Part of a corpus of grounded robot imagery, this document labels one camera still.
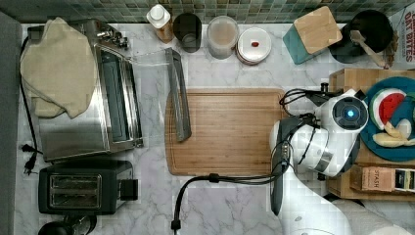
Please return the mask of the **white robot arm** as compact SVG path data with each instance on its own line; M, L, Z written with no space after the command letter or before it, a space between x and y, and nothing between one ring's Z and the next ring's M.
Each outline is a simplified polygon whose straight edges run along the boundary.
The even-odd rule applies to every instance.
M369 120L367 104L349 89L317 105L314 112L277 121L269 136L270 204L283 235L352 235L344 213L304 185L295 173L302 165L335 177L349 170Z

